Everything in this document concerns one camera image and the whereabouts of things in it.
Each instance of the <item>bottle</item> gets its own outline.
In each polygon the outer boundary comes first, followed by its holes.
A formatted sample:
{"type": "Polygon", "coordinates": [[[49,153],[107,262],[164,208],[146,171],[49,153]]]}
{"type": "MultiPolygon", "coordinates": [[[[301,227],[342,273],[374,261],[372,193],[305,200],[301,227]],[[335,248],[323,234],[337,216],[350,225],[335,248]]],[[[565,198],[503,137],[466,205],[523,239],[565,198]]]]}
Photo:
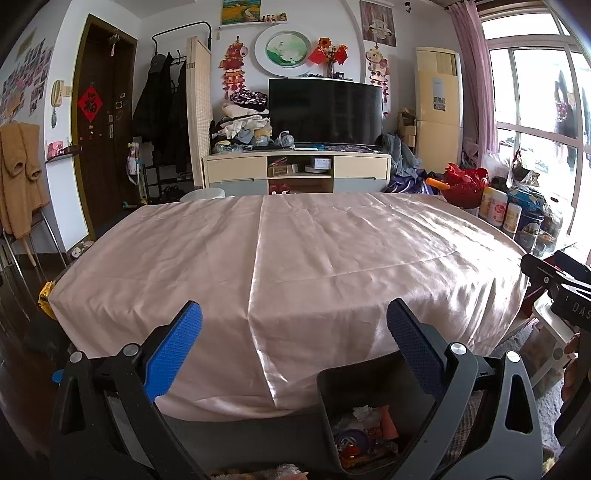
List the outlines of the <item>bottle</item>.
{"type": "Polygon", "coordinates": [[[491,210],[491,197],[494,191],[494,188],[486,187],[482,193],[482,203],[480,204],[478,216],[484,221],[488,221],[488,212],[491,210]]]}
{"type": "Polygon", "coordinates": [[[511,239],[515,238],[517,233],[517,226],[521,218],[521,207],[516,203],[510,203],[507,206],[507,214],[505,215],[505,223],[503,223],[503,233],[511,239]]]}
{"type": "Polygon", "coordinates": [[[491,209],[488,212],[488,223],[501,228],[505,220],[508,197],[505,192],[494,190],[491,196],[491,209]]]}

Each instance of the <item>beige drawer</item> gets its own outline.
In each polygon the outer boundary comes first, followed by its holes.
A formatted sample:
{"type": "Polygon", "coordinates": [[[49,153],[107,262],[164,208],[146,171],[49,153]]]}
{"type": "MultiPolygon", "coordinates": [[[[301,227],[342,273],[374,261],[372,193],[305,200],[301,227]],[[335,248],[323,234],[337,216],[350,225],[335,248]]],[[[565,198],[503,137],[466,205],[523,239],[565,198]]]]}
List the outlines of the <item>beige drawer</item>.
{"type": "Polygon", "coordinates": [[[266,180],[267,157],[220,158],[207,162],[209,183],[225,180],[266,180]]]}
{"type": "Polygon", "coordinates": [[[388,173],[388,157],[335,156],[336,179],[385,179],[388,173]]]}

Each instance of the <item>brown wooden door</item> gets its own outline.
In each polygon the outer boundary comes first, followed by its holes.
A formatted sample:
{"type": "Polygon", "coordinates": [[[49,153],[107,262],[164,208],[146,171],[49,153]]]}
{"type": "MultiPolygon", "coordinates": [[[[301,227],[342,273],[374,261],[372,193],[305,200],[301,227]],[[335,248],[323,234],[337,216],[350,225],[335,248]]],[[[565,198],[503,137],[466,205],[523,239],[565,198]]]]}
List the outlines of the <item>brown wooden door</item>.
{"type": "Polygon", "coordinates": [[[94,99],[90,105],[85,102],[77,107],[77,142],[82,146],[80,170],[90,220],[95,229],[121,215],[124,201],[137,201],[137,188],[125,172],[127,144],[132,141],[131,88],[125,83],[131,84],[134,49],[121,40],[112,57],[109,36],[111,33],[99,27],[90,27],[82,57],[78,98],[75,99],[77,102],[88,88],[93,87],[102,103],[98,106],[98,100],[94,99]],[[92,121],[84,109],[96,110],[92,121]]]}

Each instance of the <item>black tv screen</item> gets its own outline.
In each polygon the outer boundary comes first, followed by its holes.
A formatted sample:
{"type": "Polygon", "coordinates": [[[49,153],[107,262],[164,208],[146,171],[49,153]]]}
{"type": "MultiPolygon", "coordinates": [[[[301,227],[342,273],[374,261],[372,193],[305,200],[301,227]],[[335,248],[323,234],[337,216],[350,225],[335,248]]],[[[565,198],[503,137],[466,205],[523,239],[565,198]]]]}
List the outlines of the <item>black tv screen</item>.
{"type": "Polygon", "coordinates": [[[318,78],[269,80],[275,135],[296,143],[375,145],[382,134],[382,89],[318,78]]]}

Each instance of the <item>curtain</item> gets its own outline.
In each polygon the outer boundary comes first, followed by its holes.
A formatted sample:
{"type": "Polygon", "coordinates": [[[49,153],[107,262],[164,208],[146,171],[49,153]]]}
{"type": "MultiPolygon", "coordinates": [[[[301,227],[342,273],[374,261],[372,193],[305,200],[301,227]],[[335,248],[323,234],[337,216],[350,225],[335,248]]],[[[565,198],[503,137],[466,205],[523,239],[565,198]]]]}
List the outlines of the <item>curtain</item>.
{"type": "Polygon", "coordinates": [[[476,139],[464,139],[478,144],[478,165],[486,150],[496,153],[499,142],[496,134],[495,95],[492,81],[491,54],[484,38],[480,17],[473,0],[449,6],[457,39],[462,50],[465,83],[465,108],[471,108],[476,119],[476,139]]]}

